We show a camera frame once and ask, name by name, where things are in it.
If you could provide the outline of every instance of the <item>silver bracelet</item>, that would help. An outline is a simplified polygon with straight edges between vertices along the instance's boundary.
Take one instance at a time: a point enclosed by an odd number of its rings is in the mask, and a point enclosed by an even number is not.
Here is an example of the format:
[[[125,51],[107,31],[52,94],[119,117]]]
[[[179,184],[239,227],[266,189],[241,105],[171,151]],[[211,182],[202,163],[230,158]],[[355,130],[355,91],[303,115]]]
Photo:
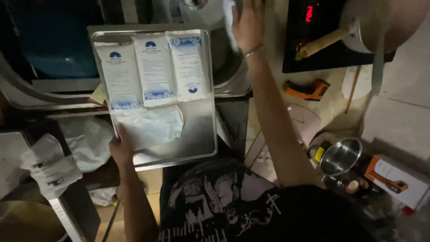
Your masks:
[[[246,52],[246,53],[244,53],[243,55],[244,55],[244,57],[246,58],[246,57],[248,57],[248,56],[252,56],[253,54],[255,54],[256,52],[258,52],[258,51],[260,51],[260,50],[262,50],[262,49],[264,49],[264,47],[263,47],[263,46],[259,46],[259,47],[257,47],[257,48],[254,48],[254,49],[250,50],[250,51],[247,51],[247,52]]]

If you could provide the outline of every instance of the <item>graphic print t-shirt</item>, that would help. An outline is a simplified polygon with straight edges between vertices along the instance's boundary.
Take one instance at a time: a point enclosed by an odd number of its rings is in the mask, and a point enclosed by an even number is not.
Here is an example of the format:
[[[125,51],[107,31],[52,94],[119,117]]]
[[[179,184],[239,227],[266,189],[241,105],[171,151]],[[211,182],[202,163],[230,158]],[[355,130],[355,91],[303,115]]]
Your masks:
[[[280,189],[235,161],[189,170],[161,209],[162,242],[370,241],[350,204],[334,193],[310,185]]]

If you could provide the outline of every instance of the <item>red digital display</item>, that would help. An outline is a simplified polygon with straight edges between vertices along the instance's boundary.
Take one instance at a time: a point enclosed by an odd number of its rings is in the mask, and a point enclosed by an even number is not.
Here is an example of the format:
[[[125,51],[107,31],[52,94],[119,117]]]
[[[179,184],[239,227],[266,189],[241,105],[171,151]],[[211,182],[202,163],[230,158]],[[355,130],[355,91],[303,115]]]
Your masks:
[[[312,6],[307,6],[306,22],[310,22],[312,19],[312,9]]]

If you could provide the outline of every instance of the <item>metal tray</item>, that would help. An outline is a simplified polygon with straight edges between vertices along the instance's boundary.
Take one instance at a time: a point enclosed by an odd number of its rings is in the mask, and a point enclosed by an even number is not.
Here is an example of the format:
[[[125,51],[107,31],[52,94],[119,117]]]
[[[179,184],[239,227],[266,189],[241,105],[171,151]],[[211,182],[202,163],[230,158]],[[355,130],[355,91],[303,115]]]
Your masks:
[[[190,29],[203,30],[203,46],[208,58],[208,82],[210,82],[211,93],[206,99],[177,103],[184,116],[184,128],[181,137],[169,143],[137,151],[133,158],[136,171],[184,164],[190,162],[190,160],[211,157],[216,154],[218,144],[215,128],[211,45],[208,31],[201,25],[189,24],[100,25],[87,27],[95,62],[103,84],[105,84],[105,81],[101,60],[94,48],[94,42],[127,43],[132,42],[131,36],[134,34]]]

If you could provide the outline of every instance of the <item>product box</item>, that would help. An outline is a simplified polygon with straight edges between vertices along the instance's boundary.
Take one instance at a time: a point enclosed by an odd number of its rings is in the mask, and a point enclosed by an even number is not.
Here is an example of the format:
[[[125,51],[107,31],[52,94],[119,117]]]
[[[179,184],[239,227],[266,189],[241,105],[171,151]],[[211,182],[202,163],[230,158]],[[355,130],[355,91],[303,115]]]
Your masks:
[[[373,156],[364,176],[412,209],[427,203],[430,179],[390,157]]]

